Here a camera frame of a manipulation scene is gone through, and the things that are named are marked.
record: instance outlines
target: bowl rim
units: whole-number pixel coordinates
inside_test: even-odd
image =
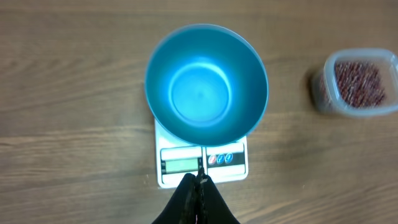
[[[257,58],[257,61],[258,61],[258,62],[260,63],[260,65],[261,65],[262,72],[263,72],[263,74],[264,74],[264,78],[266,79],[266,88],[267,88],[266,102],[264,103],[264,108],[262,109],[262,113],[261,113],[260,117],[258,118],[258,120],[256,121],[256,123],[253,125],[253,127],[252,127],[249,131],[247,131],[246,133],[244,133],[242,136],[240,136],[240,137],[238,137],[238,138],[236,138],[236,139],[234,139],[234,140],[232,140],[232,141],[228,141],[228,142],[226,142],[226,143],[223,143],[223,144],[215,144],[215,145],[198,144],[198,143],[190,142],[190,141],[187,141],[187,140],[184,140],[184,139],[178,137],[178,136],[175,135],[173,132],[169,131],[169,130],[162,124],[162,122],[161,122],[159,119],[157,119],[156,114],[154,113],[154,111],[153,111],[153,109],[152,109],[152,105],[150,104],[150,101],[149,101],[149,99],[148,99],[148,94],[147,94],[148,71],[149,71],[149,68],[150,68],[150,66],[152,65],[152,61],[153,61],[154,57],[156,56],[157,52],[159,51],[159,49],[160,49],[165,43],[167,43],[170,39],[174,38],[175,36],[181,34],[182,32],[184,32],[184,31],[186,31],[186,30],[203,29],[203,28],[204,28],[204,29],[212,29],[212,30],[217,30],[217,31],[223,32],[223,33],[225,33],[225,34],[228,34],[228,35],[230,35],[230,36],[236,38],[236,39],[239,40],[242,44],[244,44],[244,45],[252,52],[252,54]],[[256,52],[256,50],[254,50],[254,47],[253,47],[252,45],[250,45],[249,42],[248,42],[245,38],[241,37],[239,34],[235,33],[234,31],[232,31],[232,30],[230,30],[230,29],[228,29],[228,28],[225,28],[225,27],[223,27],[223,26],[219,26],[219,25],[216,25],[216,24],[189,24],[189,25],[185,25],[185,26],[182,26],[182,27],[179,27],[179,28],[173,30],[172,32],[170,32],[169,34],[167,34],[160,42],[158,42],[158,44],[156,45],[156,47],[155,47],[154,50],[152,51],[152,53],[151,53],[151,55],[150,55],[150,58],[149,58],[149,61],[148,61],[148,64],[147,64],[147,66],[146,66],[146,70],[145,70],[145,79],[144,79],[144,91],[145,91],[145,98],[146,98],[146,100],[147,100],[147,103],[148,103],[148,106],[149,106],[150,111],[151,111],[152,114],[154,115],[154,118],[157,120],[157,122],[158,122],[168,133],[170,133],[173,137],[175,137],[175,138],[177,138],[177,139],[179,139],[179,140],[181,140],[181,141],[183,141],[183,142],[186,142],[186,143],[191,144],[191,145],[193,145],[193,146],[203,146],[203,147],[225,146],[225,145],[227,145],[227,144],[236,142],[236,141],[240,140],[241,138],[243,138],[243,137],[249,135],[250,133],[252,133],[252,132],[254,131],[254,129],[258,126],[258,124],[260,123],[260,121],[262,120],[262,118],[263,118],[263,116],[264,116],[264,113],[266,112],[266,108],[267,108],[267,105],[268,105],[268,99],[269,99],[269,84],[268,84],[267,71],[266,71],[266,68],[265,68],[265,66],[264,66],[264,64],[263,64],[263,62],[262,62],[262,60],[261,60],[259,54]]]

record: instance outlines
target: blue button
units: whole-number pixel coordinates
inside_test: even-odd
[[[225,156],[224,154],[220,154],[217,157],[217,164],[222,164],[224,162]]]
[[[233,158],[233,155],[232,155],[232,153],[228,153],[226,156],[225,156],[225,163],[230,163],[231,161],[232,161],[232,158]]]

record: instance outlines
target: bowl bottom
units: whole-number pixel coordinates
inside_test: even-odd
[[[200,126],[222,119],[231,99],[226,75],[212,63],[190,63],[179,69],[169,93],[174,111],[185,122]]]

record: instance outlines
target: red beans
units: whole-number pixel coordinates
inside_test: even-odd
[[[376,107],[386,99],[380,71],[371,62],[337,62],[335,74],[342,99],[352,107]],[[326,93],[323,79],[321,89]]]

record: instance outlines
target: wood grain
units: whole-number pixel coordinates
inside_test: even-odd
[[[149,55],[191,23],[226,26],[266,66],[249,176],[219,184],[242,223],[396,223],[398,114],[318,114],[308,76],[333,51],[398,53],[394,0],[0,1],[0,223],[150,223],[158,188]]]

